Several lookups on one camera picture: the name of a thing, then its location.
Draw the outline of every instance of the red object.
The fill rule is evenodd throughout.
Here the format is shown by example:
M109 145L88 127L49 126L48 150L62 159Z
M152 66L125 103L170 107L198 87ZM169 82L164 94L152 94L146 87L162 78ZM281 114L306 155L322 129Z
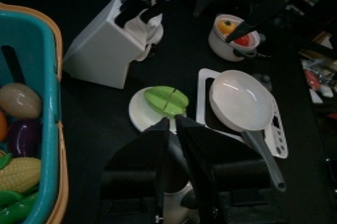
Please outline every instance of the red object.
M234 39L234 42L240 44L241 46L248 46L249 45L249 36L244 35L242 37Z
M337 119L337 113L330 113L326 117Z
M321 86L318 78L310 70L304 70L304 74L305 74L308 85L311 88L311 90L315 92Z

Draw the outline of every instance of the knife handle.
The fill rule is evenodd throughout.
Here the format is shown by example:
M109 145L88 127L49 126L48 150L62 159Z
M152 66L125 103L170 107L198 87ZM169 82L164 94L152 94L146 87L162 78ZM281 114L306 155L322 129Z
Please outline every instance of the knife handle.
M140 12L149 8L152 5L150 0L136 0L133 4L128 5L124 11L114 18L114 24L122 29L126 22L137 17Z
M168 11L172 6L172 0L161 0L140 16L141 21L146 24L150 18Z

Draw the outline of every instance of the black countertop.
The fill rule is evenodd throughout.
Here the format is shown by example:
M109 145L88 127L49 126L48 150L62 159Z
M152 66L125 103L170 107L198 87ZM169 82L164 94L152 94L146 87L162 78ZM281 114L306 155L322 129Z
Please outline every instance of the black countertop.
M44 12L62 33L64 51L109 0L1 0ZM128 115L133 95L145 87L168 85L189 97L186 115L196 116L197 73L201 68L270 74L288 144L288 158L277 159L286 192L276 192L289 222L335 223L325 156L298 56L273 29L269 59L228 62L210 50L208 34L214 15L192 15L180 0L164 19L164 39L153 57L133 62L122 90L69 78L61 80L61 120L68 158L69 196L62 223L94 223L100 174L116 150L140 132Z

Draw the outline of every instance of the teal basket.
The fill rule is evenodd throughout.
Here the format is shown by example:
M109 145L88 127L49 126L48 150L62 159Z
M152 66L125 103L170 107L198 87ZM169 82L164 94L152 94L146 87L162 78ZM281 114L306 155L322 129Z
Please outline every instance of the teal basket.
M44 101L38 198L24 220L25 224L42 224L49 220L58 195L60 97L53 31L36 16L0 10L0 47L0 86L17 82L21 75Z

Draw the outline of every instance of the green cut fruit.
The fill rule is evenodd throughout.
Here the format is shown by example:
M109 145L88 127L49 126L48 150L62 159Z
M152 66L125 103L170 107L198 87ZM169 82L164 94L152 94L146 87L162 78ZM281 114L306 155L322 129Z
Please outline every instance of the green cut fruit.
M188 97L178 89L156 86L145 91L144 96L152 109L161 116L174 117L177 114L185 114Z

